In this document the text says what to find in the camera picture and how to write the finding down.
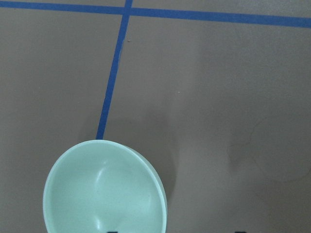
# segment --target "blue painter's tape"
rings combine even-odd
[[[132,2],[133,2],[133,0],[126,0],[126,2],[125,2],[124,14],[122,16],[118,40],[117,40],[116,49],[115,49],[115,54],[114,54],[113,60],[112,60],[112,65],[111,65],[110,75],[109,75],[109,79],[108,79],[105,99],[104,99],[104,103],[103,103],[102,114],[101,114],[101,118],[100,118],[100,121],[98,124],[96,139],[103,139],[103,137],[104,137],[104,132],[105,132],[106,123],[107,123],[107,119],[108,119],[108,113],[109,113],[109,108],[110,108],[110,104],[111,104],[113,89],[115,86],[116,77],[117,77],[117,73],[118,73],[121,50],[122,50],[123,42],[124,42],[125,35],[126,35],[128,21],[130,18],[130,11],[131,11],[131,7],[132,7]]]
[[[311,28],[311,18],[132,8],[132,16]]]
[[[124,7],[0,1],[0,7],[122,15]]]
[[[0,1],[0,7],[123,15],[124,7]],[[131,8],[131,16],[311,28],[311,18]]]

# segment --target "gray floor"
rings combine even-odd
[[[133,6],[311,15],[300,1],[226,2]],[[46,232],[45,179],[66,149],[95,138],[120,21],[0,8],[1,233]],[[310,38],[310,29],[130,18],[105,139],[158,171],[167,233],[311,232]]]

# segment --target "mint green bowl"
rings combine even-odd
[[[54,164],[43,194],[48,233],[165,233],[162,182],[138,152],[92,140]]]

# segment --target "stain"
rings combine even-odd
[[[251,130],[248,141],[227,148],[231,171],[242,160],[252,160],[268,179],[291,182],[311,170],[311,124],[309,115],[265,117]]]

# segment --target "bowl rim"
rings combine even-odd
[[[85,142],[81,142],[71,148],[69,148],[67,151],[65,151],[54,163],[54,165],[52,166],[51,170],[49,171],[48,177],[46,179],[45,185],[44,185],[44,191],[43,191],[43,218],[44,218],[44,222],[45,222],[45,226],[46,229],[48,231],[48,233],[57,233],[57,232],[53,232],[51,230],[50,227],[50,223],[51,221],[48,220],[47,217],[47,190],[50,187],[50,182],[51,182],[51,178],[52,175],[55,173],[56,168],[58,167],[58,165],[62,162],[62,160],[64,160],[66,158],[66,156],[68,154],[71,153],[71,151],[79,148],[79,147],[83,147],[85,145],[88,144],[106,144],[106,145],[112,145],[114,147],[120,148],[122,150],[124,150],[125,152],[133,155],[133,157],[137,160],[139,160],[142,164],[142,167],[144,169],[146,169],[148,171],[148,173],[150,174],[154,184],[156,185],[156,189],[158,190],[158,194],[160,197],[160,201],[161,201],[161,209],[162,209],[162,231],[161,233],[165,233],[166,231],[166,225],[167,225],[167,199],[166,199],[166,195],[165,195],[165,190],[162,184],[162,181],[157,173],[157,171],[155,170],[155,168],[151,165],[151,163],[145,158],[143,157],[140,153],[138,153],[137,151],[135,151],[134,149],[127,147],[125,145],[122,145],[120,143],[117,142],[112,142],[112,141],[108,141],[108,140],[89,140],[89,141],[85,141]]]

